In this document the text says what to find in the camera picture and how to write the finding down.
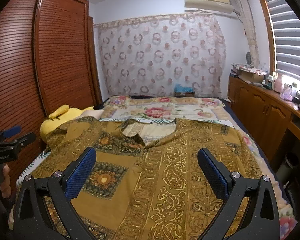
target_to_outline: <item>wooden wardrobe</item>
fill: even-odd
[[[44,119],[64,104],[100,104],[87,0],[11,0],[0,13],[0,130],[37,140],[9,163],[11,185],[44,149]]]

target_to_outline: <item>metal screw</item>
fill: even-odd
[[[28,175],[25,176],[25,180],[26,181],[31,180],[31,178],[32,178],[32,176],[30,174],[28,174]]]
[[[55,176],[55,177],[60,177],[61,174],[62,174],[62,171],[55,171],[55,172],[53,173],[53,176]]]
[[[240,173],[237,171],[232,172],[232,176],[235,177],[236,179],[241,177]]]
[[[262,176],[262,179],[263,179],[264,181],[269,181],[269,180],[270,180],[270,178],[269,178],[267,175],[263,175],[263,176]]]

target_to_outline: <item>window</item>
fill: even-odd
[[[285,0],[260,0],[266,18],[270,73],[300,81],[300,20]]]

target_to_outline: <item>zebra blind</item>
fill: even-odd
[[[276,71],[300,80],[300,20],[285,0],[266,0],[274,32]]]

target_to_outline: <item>yellow plush toy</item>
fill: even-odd
[[[78,108],[69,108],[69,105],[60,106],[56,111],[49,115],[49,119],[45,120],[40,127],[40,137],[42,141],[47,142],[47,134],[63,123],[72,120],[84,111],[93,110],[93,106],[80,110]]]

